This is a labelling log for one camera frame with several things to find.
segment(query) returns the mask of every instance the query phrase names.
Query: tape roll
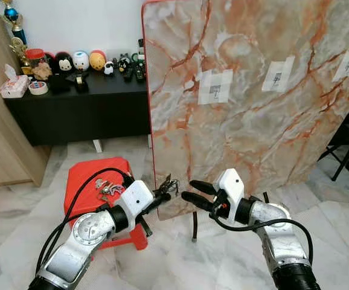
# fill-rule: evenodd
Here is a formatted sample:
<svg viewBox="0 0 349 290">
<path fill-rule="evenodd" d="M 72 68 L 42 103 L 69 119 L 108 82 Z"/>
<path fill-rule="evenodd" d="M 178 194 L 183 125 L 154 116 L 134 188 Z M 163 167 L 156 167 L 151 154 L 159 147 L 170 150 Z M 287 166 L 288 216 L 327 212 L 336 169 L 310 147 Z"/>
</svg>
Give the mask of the tape roll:
<svg viewBox="0 0 349 290">
<path fill-rule="evenodd" d="M 42 95 L 48 92 L 48 87 L 45 82 L 33 82 L 28 86 L 31 94 L 33 95 Z"/>
</svg>

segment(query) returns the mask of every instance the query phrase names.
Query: figurine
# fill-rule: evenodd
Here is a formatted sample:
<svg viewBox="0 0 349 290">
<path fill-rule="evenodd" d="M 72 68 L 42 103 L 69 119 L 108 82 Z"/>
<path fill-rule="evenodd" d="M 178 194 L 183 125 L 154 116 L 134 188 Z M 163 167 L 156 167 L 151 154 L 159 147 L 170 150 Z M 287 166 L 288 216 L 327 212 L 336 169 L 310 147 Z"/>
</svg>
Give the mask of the figurine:
<svg viewBox="0 0 349 290">
<path fill-rule="evenodd" d="M 72 58 L 71 56 L 62 51 L 60 53 L 57 53 L 55 56 L 58 64 L 59 64 L 59 69 L 61 70 L 61 72 L 71 72 L 72 71 Z"/>
<path fill-rule="evenodd" d="M 46 61 L 48 62 L 48 65 L 50 66 L 53 74 L 57 74 L 59 66 L 56 63 L 55 55 L 53 55 L 52 53 L 47 53 L 47 52 L 45 52 L 44 54 L 45 54 Z"/>
<path fill-rule="evenodd" d="M 74 63 L 75 68 L 80 71 L 87 71 L 90 66 L 89 56 L 84 51 L 74 52 L 72 62 Z"/>
<path fill-rule="evenodd" d="M 118 69 L 125 81 L 130 81 L 132 79 L 133 66 L 131 65 L 131 60 L 127 53 L 121 54 L 120 60 L 118 61 Z"/>
<path fill-rule="evenodd" d="M 118 68 L 118 61 L 115 57 L 112 59 L 114 68 Z"/>
<path fill-rule="evenodd" d="M 104 71 L 103 73 L 107 76 L 113 76 L 114 75 L 114 63 L 111 61 L 108 61 L 104 65 Z"/>
<path fill-rule="evenodd" d="M 101 71 L 106 63 L 106 56 L 100 50 L 93 50 L 90 54 L 90 65 L 96 71 Z"/>
</svg>

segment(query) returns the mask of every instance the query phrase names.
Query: black cabinet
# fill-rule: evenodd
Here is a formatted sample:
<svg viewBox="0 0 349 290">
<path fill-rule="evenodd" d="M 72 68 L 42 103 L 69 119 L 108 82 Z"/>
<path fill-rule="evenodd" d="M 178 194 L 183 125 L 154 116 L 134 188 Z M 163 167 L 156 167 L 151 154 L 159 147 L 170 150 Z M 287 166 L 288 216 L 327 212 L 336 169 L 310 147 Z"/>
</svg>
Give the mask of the black cabinet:
<svg viewBox="0 0 349 290">
<path fill-rule="evenodd" d="M 146 83 L 135 77 L 125 82 L 90 71 L 89 91 L 78 93 L 71 83 L 68 92 L 5 99 L 12 115 L 33 146 L 71 141 L 150 134 Z"/>
</svg>

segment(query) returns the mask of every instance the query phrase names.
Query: marble-pattern board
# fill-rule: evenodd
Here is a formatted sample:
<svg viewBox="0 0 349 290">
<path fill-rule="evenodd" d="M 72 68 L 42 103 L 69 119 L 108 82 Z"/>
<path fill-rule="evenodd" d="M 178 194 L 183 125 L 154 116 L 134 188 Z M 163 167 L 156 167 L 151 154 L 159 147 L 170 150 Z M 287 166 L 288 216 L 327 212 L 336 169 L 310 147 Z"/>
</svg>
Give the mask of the marble-pattern board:
<svg viewBox="0 0 349 290">
<path fill-rule="evenodd" d="M 155 0 L 142 21 L 157 185 L 171 173 L 185 189 L 230 167 L 247 195 L 307 179 L 349 111 L 349 77 L 333 82 L 349 0 Z M 270 64 L 287 58 L 285 89 L 263 91 Z M 199 105 L 199 93 L 217 96 L 205 76 L 224 71 L 228 102 L 219 86 L 223 103 Z M 160 218 L 193 210 L 177 198 Z"/>
</svg>

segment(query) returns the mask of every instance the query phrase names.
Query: wire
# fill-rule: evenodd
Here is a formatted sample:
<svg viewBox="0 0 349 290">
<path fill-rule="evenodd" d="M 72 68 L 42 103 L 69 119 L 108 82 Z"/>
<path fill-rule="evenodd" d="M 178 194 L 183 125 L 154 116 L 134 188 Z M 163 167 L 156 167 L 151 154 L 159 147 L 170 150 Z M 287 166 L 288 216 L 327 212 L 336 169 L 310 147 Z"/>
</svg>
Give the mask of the wire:
<svg viewBox="0 0 349 290">
<path fill-rule="evenodd" d="M 79 195 L 81 194 L 81 192 L 83 191 L 83 189 L 85 189 L 85 187 L 89 184 L 89 182 L 92 181 L 96 176 L 98 176 L 99 174 L 101 174 L 103 172 L 106 172 L 106 171 L 118 172 L 119 174 L 122 175 L 122 177 L 124 179 L 124 183 L 126 183 L 126 181 L 128 181 L 128 183 L 131 183 L 132 181 L 134 181 L 134 178 L 132 176 L 129 176 L 128 174 L 126 174 L 122 170 L 120 170 L 118 168 L 114 168 L 114 167 L 107 167 L 107 168 L 101 169 L 101 170 L 95 172 L 93 175 L 91 175 L 88 179 L 86 179 L 86 181 L 79 187 L 79 189 L 77 190 L 74 198 L 72 199 L 72 202 L 71 202 L 71 204 L 70 204 L 70 206 L 68 208 L 68 211 L 67 211 L 67 213 L 65 215 L 65 218 L 63 219 L 63 222 L 59 225 L 60 227 L 57 227 L 54 230 L 55 231 L 55 233 L 54 233 L 55 238 L 53 239 L 53 242 L 52 242 L 51 246 L 48 248 L 48 251 L 45 254 L 44 258 L 43 258 L 44 251 L 47 248 L 47 245 L 51 242 L 52 236 L 49 237 L 49 239 L 46 241 L 45 245 L 43 246 L 45 249 L 44 249 L 44 251 L 42 249 L 42 251 L 40 252 L 38 263 L 37 263 L 37 266 L 36 266 L 36 272 L 38 272 L 38 270 L 40 269 L 40 266 L 42 265 L 43 261 L 47 260 L 50 257 L 51 252 L 53 251 L 53 249 L 55 247 L 55 244 L 58 241 L 58 238 L 60 237 L 60 234 L 63 231 L 63 227 L 68 223 L 68 220 L 69 220 L 70 214 L 72 212 L 72 209 L 73 209 L 75 203 L 77 202 L 77 199 L 78 199 Z"/>
<path fill-rule="evenodd" d="M 269 204 L 270 200 L 269 200 L 269 196 L 268 196 L 267 192 L 263 192 L 263 197 L 264 197 L 264 202 Z"/>
<path fill-rule="evenodd" d="M 51 241 L 51 239 L 53 238 L 53 236 L 55 236 L 55 234 L 57 233 L 57 231 L 59 231 L 61 228 L 63 228 L 63 227 L 65 226 L 65 224 L 67 224 L 68 222 L 71 222 L 72 220 L 77 219 L 77 218 L 79 218 L 80 216 L 83 216 L 84 214 L 86 214 L 86 213 L 81 213 L 81 214 L 77 214 L 76 216 L 70 217 L 70 218 L 67 220 L 67 222 L 64 222 L 64 221 L 61 222 L 61 223 L 51 232 L 51 234 L 48 236 L 46 242 L 44 243 L 42 250 L 40 251 L 39 258 L 38 258 L 37 263 L 36 263 L 36 272 L 38 272 L 38 270 L 40 270 L 40 267 L 42 266 L 42 257 L 43 257 L 43 255 L 44 255 L 44 252 L 46 251 L 48 244 L 50 243 L 50 241 Z"/>
<path fill-rule="evenodd" d="M 222 228 L 225 228 L 226 230 L 229 230 L 229 231 L 252 231 L 252 230 L 256 230 L 258 228 L 266 227 L 268 225 L 279 224 L 280 222 L 287 222 L 288 224 L 296 225 L 298 228 L 303 230 L 303 232 L 306 235 L 307 244 L 309 246 L 309 262 L 311 265 L 313 264 L 312 237 L 311 237 L 309 231 L 299 222 L 293 221 L 292 219 L 272 219 L 272 220 L 267 221 L 267 222 L 261 222 L 259 224 L 249 225 L 248 227 L 230 227 L 229 225 L 226 225 L 223 222 L 221 222 L 214 212 L 211 213 L 211 217 L 217 222 L 218 225 L 220 225 Z"/>
</svg>

